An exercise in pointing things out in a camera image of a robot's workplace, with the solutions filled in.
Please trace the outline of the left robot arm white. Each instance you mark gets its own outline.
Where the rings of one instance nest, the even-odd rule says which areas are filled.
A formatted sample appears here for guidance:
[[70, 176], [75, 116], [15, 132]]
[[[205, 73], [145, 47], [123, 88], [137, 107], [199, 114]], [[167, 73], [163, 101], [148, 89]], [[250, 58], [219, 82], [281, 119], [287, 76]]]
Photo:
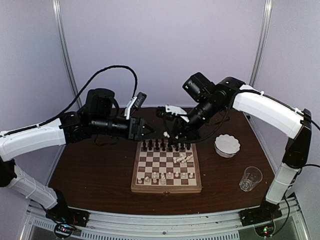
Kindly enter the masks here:
[[38, 124], [0, 133], [0, 186], [11, 188], [39, 203], [61, 222], [72, 218], [62, 192], [47, 187], [26, 174], [14, 158], [52, 146], [64, 146], [90, 139], [93, 135], [141, 141], [154, 129], [142, 118], [133, 117], [147, 95], [134, 93], [122, 116], [115, 93], [105, 88], [87, 92], [85, 104], [77, 111], [67, 106], [58, 115]]

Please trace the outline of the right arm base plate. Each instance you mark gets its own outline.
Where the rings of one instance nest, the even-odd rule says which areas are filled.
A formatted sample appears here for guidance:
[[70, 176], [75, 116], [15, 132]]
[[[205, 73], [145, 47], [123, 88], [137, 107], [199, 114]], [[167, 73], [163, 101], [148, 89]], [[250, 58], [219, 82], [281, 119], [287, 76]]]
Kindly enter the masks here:
[[240, 221], [243, 227], [250, 225], [257, 225], [264, 222], [271, 222], [276, 218], [282, 216], [280, 210], [271, 212], [268, 209], [256, 207], [256, 208], [247, 208], [239, 212]]

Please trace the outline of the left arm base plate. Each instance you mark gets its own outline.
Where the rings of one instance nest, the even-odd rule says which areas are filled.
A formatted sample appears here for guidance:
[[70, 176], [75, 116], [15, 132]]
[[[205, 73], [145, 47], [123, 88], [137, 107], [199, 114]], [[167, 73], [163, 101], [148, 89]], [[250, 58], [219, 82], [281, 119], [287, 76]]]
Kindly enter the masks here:
[[53, 208], [44, 210], [46, 217], [53, 221], [79, 227], [87, 226], [90, 215], [88, 211], [70, 208], [64, 203], [58, 203]]

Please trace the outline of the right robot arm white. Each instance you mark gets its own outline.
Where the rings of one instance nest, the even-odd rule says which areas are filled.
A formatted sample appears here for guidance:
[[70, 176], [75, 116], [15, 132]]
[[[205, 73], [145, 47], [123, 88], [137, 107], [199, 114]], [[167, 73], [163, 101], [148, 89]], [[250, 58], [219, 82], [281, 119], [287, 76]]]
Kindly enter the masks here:
[[259, 220], [268, 220], [276, 212], [275, 206], [284, 197], [298, 171], [307, 163], [312, 126], [315, 124], [311, 112], [281, 103], [230, 76], [214, 84], [202, 73], [197, 72], [182, 87], [197, 105], [188, 113], [180, 107], [165, 106], [165, 112], [176, 118], [172, 130], [167, 132], [170, 139], [175, 142], [205, 141], [215, 133], [215, 130], [201, 137], [200, 128], [216, 113], [222, 110], [229, 112], [231, 109], [254, 116], [288, 137], [281, 165], [265, 194], [264, 204], [256, 210]]

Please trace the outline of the white bishop off board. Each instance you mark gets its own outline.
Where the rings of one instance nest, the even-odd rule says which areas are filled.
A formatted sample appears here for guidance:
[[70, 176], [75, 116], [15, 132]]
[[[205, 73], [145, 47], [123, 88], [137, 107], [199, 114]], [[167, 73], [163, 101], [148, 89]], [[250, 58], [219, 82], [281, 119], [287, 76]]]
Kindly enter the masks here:
[[170, 135], [168, 134], [167, 131], [165, 131], [165, 132], [163, 133], [163, 136], [166, 137], [166, 138], [169, 138], [169, 137], [170, 137]]

